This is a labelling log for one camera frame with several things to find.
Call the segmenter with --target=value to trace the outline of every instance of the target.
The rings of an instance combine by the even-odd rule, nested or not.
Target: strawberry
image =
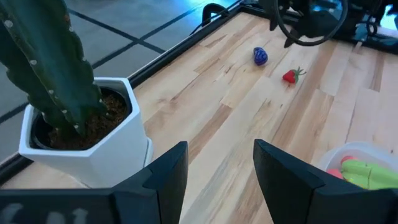
[[[306,72],[302,73],[303,70],[300,69],[291,69],[282,77],[283,80],[287,81],[288,83],[296,84],[299,81],[299,75],[304,75]]]

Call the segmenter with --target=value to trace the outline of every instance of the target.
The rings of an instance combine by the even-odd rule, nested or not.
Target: clear plastic bin
[[[361,161],[378,164],[379,166],[398,172],[398,158],[387,153],[385,149],[366,142],[351,142],[345,144],[343,147],[328,151],[323,155],[317,167],[324,171],[340,169],[340,162],[345,156],[354,156]]]

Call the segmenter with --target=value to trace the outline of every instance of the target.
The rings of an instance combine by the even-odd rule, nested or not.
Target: floor tile
[[[159,53],[144,46],[135,45],[96,68],[94,74],[99,77],[128,77],[157,56]]]
[[[70,19],[73,29],[83,44],[85,57],[91,63],[99,61],[131,42],[129,39],[77,16],[70,15]]]
[[[21,112],[0,124],[0,163],[18,151],[23,117],[24,112]]]
[[[152,37],[149,37],[148,39],[146,39],[146,42],[165,50],[172,48],[174,45],[178,44],[183,39],[187,38],[190,35],[190,33],[198,25],[201,24],[201,15],[203,7],[210,2],[220,4],[224,7],[228,7],[235,1],[232,0],[205,1],[205,3],[201,4],[201,6],[195,12],[185,16],[179,21],[166,27],[164,30],[158,32]]]
[[[68,0],[69,7],[134,37],[197,7],[206,0]]]

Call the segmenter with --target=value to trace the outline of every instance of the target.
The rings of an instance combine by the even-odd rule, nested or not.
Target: green toy
[[[349,159],[341,163],[343,178],[368,190],[398,188],[398,174],[377,164]]]

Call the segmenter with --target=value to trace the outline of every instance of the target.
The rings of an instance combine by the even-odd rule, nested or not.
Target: cactus
[[[1,46],[10,81],[48,124],[84,136],[85,121],[106,106],[64,1],[0,0],[0,19],[10,36],[2,38],[15,43]]]

